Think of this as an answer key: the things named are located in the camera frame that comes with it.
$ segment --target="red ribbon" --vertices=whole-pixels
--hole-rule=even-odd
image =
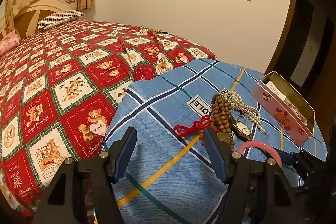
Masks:
[[[210,125],[210,117],[208,115],[203,116],[199,121],[195,121],[192,127],[174,126],[174,130],[177,131],[179,138],[184,137],[190,133],[194,133],[200,130],[206,129]]]

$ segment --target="heart graphic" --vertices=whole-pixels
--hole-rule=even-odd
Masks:
[[[93,134],[97,134],[104,137],[106,133],[106,125],[101,120],[99,120],[98,123],[91,124],[89,130]]]

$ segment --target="pillow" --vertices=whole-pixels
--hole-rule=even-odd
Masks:
[[[54,14],[51,14],[51,15],[45,17],[41,21],[39,21],[38,22],[39,28],[46,27],[50,24],[59,22],[59,21],[64,20],[64,19],[68,19],[68,18],[71,18],[71,17],[78,17],[78,16],[83,17],[85,15],[82,12],[77,11],[77,10],[66,10],[66,11],[61,11],[61,12],[58,12],[58,13],[54,13]]]
[[[12,30],[0,41],[0,55],[20,45],[21,37],[17,30]]]
[[[73,20],[80,19],[80,18],[81,18],[81,17],[71,17],[71,18],[63,19],[63,20],[61,20],[61,21],[59,21],[59,22],[51,23],[51,24],[49,24],[48,26],[45,26],[45,27],[43,28],[43,30],[46,31],[46,30],[49,30],[49,29],[51,29],[51,28],[53,28],[53,27],[56,27],[56,26],[65,24],[65,23],[67,23],[67,22],[70,22],[70,21],[73,21]]]

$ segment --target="screw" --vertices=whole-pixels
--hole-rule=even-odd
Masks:
[[[241,155],[241,153],[239,153],[239,152],[233,152],[233,153],[232,153],[232,157],[235,158],[235,159],[239,159],[241,156],[242,156],[242,155]]]
[[[268,162],[268,164],[270,164],[270,165],[275,165],[277,162],[274,160],[274,159],[272,159],[272,158],[269,158],[269,159],[267,159],[267,162]]]
[[[65,163],[65,164],[71,164],[73,161],[74,161],[73,158],[66,158],[66,159],[64,160],[64,163]]]
[[[109,153],[107,151],[103,151],[99,153],[99,157],[101,157],[102,159],[107,158],[109,155]]]

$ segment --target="pink bangle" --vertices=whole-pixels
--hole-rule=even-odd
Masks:
[[[258,141],[244,142],[238,147],[237,152],[239,152],[243,155],[244,150],[246,148],[250,148],[250,147],[260,148],[260,149],[268,152],[281,168],[282,161],[281,161],[279,153],[273,147],[269,146],[268,144],[258,142]]]

